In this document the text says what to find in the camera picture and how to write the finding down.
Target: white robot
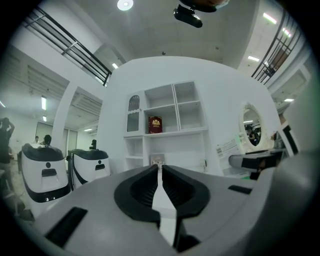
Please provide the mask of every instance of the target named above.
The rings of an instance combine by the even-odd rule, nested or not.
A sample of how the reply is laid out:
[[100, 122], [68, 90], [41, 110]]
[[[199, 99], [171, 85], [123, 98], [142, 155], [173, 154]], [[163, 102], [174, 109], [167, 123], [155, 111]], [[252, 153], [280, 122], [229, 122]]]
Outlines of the white robot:
[[110, 167], [105, 151], [74, 149], [69, 152], [68, 179], [72, 190], [106, 176], [110, 176]]
[[36, 219], [71, 191], [65, 159], [55, 147], [25, 144], [20, 161], [26, 196]]

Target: security camera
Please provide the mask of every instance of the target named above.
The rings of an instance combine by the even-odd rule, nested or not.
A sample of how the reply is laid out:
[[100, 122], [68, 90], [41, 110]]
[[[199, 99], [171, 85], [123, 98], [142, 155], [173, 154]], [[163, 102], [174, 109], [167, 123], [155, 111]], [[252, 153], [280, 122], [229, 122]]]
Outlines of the security camera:
[[217, 11], [217, 8], [227, 5], [229, 0], [180, 0], [180, 2], [190, 7], [190, 9], [178, 4], [178, 6], [173, 10], [174, 17], [191, 26], [201, 28], [203, 23], [196, 15], [195, 10], [204, 13], [214, 13]]
[[203, 23], [201, 19], [196, 15], [195, 10], [187, 9], [180, 4], [173, 10], [173, 15], [178, 21], [188, 23], [196, 28], [201, 28]]

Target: ceiling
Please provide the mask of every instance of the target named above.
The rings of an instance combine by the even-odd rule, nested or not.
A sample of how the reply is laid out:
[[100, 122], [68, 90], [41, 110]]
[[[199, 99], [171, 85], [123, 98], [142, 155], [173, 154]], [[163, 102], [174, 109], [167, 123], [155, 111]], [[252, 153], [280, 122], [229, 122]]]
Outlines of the ceiling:
[[[53, 125], [60, 100], [69, 81], [37, 63], [14, 47], [3, 56], [0, 98], [6, 108], [24, 116]], [[47, 98], [47, 110], [41, 108], [41, 96]], [[77, 90], [68, 110], [65, 127], [82, 130], [97, 127], [102, 103]]]
[[[266, 19], [263, 15], [267, 13], [273, 17], [277, 23], [273, 24], [271, 21]], [[238, 71], [250, 76], [257, 69], [260, 61], [267, 53], [274, 37], [276, 36], [283, 9], [271, 0], [259, 1], [259, 8], [254, 24], [253, 32], [250, 41], [247, 45], [246, 51], [243, 55], [242, 61], [238, 67]], [[260, 61], [254, 61], [248, 59], [248, 56], [252, 56], [260, 59]]]
[[[196, 12], [203, 21], [202, 28], [174, 18], [173, 9], [180, 3], [178, 0], [134, 0], [128, 11], [118, 9], [118, 0], [74, 1], [106, 34], [112, 33], [120, 39], [135, 58], [162, 56], [165, 52], [166, 56], [223, 62], [224, 35], [229, 30], [233, 1], [215, 13]], [[252, 2], [255, 0], [243, 0], [242, 5], [250, 6]]]

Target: arched mirror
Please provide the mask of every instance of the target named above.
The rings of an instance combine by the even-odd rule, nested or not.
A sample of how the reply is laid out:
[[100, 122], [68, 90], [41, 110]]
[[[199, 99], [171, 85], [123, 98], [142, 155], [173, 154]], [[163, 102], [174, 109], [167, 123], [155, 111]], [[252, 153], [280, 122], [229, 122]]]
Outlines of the arched mirror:
[[140, 107], [140, 97], [138, 95], [134, 95], [129, 100], [128, 111], [138, 110]]
[[139, 112], [136, 111], [139, 108], [140, 97], [138, 95], [134, 95], [129, 100], [128, 117], [126, 125], [127, 132], [136, 132], [139, 130]]
[[258, 113], [252, 108], [246, 108], [243, 114], [243, 125], [250, 143], [258, 146], [261, 140], [261, 125]]

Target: balcony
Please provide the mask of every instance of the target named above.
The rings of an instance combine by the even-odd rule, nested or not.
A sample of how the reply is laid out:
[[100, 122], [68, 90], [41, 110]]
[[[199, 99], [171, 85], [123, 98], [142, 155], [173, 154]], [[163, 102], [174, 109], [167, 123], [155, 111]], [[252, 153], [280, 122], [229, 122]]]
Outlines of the balcony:
[[107, 87], [112, 72], [40, 7], [35, 8], [25, 18], [23, 25], [104, 87]]

